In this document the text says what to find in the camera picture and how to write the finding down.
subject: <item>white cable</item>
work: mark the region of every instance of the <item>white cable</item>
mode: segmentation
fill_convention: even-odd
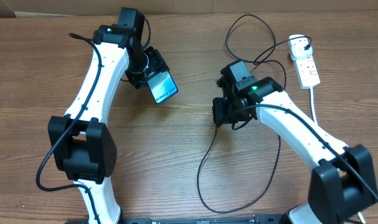
[[[362,213],[361,213],[361,212],[358,212],[357,215],[358,215],[359,219],[361,220],[362,224],[366,224],[366,221],[365,221],[365,219],[363,218]]]
[[[311,95],[311,111],[312,111],[313,122],[315,122],[315,124],[318,124],[318,120],[316,119],[315,101],[314,101],[314,97],[313,97],[313,87],[311,87],[309,89],[309,91],[310,91],[310,95]]]

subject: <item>wood grain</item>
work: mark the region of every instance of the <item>wood grain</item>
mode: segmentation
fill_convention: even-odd
[[[320,125],[349,145],[365,145],[374,158],[378,182],[378,11],[257,13],[278,41],[291,34],[313,38],[322,84],[315,89]],[[214,133],[211,101],[221,96],[215,80],[234,59],[224,48],[230,25],[240,14],[149,16],[151,44],[160,50],[179,93],[156,105],[149,90],[120,83],[109,116],[118,146],[112,182],[126,218],[222,217],[209,212],[196,192],[196,172]],[[0,223],[63,223],[85,219],[77,189],[46,193],[35,186],[35,172],[49,150],[47,123],[63,115],[78,93],[90,64],[88,44],[69,32],[91,37],[117,17],[0,19]],[[243,19],[232,34],[232,50],[254,59],[272,43],[267,29]],[[309,93],[298,86],[288,46],[271,58],[287,71],[287,92],[307,114]],[[278,65],[263,65],[258,78],[283,83]],[[252,122],[233,132],[222,127],[201,173],[207,203],[227,210],[250,202],[269,179],[277,136]],[[42,182],[70,183],[50,160]],[[269,191],[255,205],[224,217],[283,213],[307,199],[310,176],[283,143]],[[378,206],[363,212],[378,223]]]

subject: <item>wooden tabletop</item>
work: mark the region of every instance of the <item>wooden tabletop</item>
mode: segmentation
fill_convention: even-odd
[[[214,133],[212,99],[222,95],[215,81],[234,61],[224,40],[240,15],[149,16],[151,45],[163,55],[179,92],[156,105],[148,89],[118,86],[109,114],[118,147],[112,182],[126,218],[248,217],[283,213],[306,201],[308,169],[285,142],[272,185],[255,205],[217,215],[198,197],[197,168]],[[378,11],[257,15],[271,26],[277,41],[292,34],[312,37],[321,78],[315,89],[319,124],[350,146],[368,148],[378,184]],[[99,25],[117,19],[0,19],[0,223],[63,223],[87,217],[77,189],[43,192],[36,187],[35,173],[50,148],[48,121],[64,115],[91,60],[91,47],[68,33],[92,37]],[[259,21],[249,18],[239,24],[230,39],[238,55],[254,59],[272,45]],[[283,63],[288,94],[310,115],[309,92],[299,87],[288,45],[277,47],[271,58]],[[284,82],[274,64],[260,66],[253,75]],[[223,126],[201,173],[206,202],[228,210],[256,198],[269,180],[277,146],[277,135],[258,121],[240,131]],[[56,187],[71,182],[51,158],[42,183]],[[378,223],[377,205],[363,214],[368,223]]]

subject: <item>power plug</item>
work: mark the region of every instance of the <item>power plug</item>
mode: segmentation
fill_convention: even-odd
[[[303,37],[302,34],[294,34],[289,37],[289,39],[295,38],[295,37]],[[313,48],[312,46],[309,47],[309,49],[306,48],[306,46],[309,44],[308,38],[297,38],[290,40],[288,42],[288,47],[290,47],[290,57],[292,60],[302,60],[306,59],[313,54]]]
[[[301,89],[307,90],[320,84],[318,70],[312,55],[306,59],[293,62]]]

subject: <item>wood surface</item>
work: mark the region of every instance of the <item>wood surface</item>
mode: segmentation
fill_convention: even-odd
[[[179,92],[156,105],[149,90],[135,90],[129,83],[118,86],[109,114],[118,147],[112,182],[126,218],[248,217],[283,213],[306,201],[308,169],[285,142],[272,185],[255,205],[217,215],[198,198],[197,168],[214,133],[212,99],[222,95],[215,81],[234,60],[224,40],[240,15],[149,16],[151,45],[168,63]],[[291,34],[313,38],[321,77],[315,89],[319,124],[350,146],[362,143],[368,148],[378,184],[378,11],[257,15],[273,28],[277,41]],[[35,173],[50,148],[50,117],[63,116],[90,64],[91,47],[68,33],[92,37],[99,25],[117,19],[0,19],[0,223],[86,218],[77,189],[43,192],[35,185]],[[243,19],[230,39],[232,50],[249,59],[271,44],[266,27],[251,18]],[[310,115],[309,92],[299,87],[288,45],[277,47],[271,58],[283,63],[288,94]],[[253,74],[284,82],[278,65],[262,65]],[[256,198],[269,179],[277,145],[276,134],[258,121],[240,131],[223,126],[201,173],[206,202],[228,210]],[[70,181],[51,158],[42,183],[51,187]],[[363,214],[368,223],[378,223],[377,205]]]

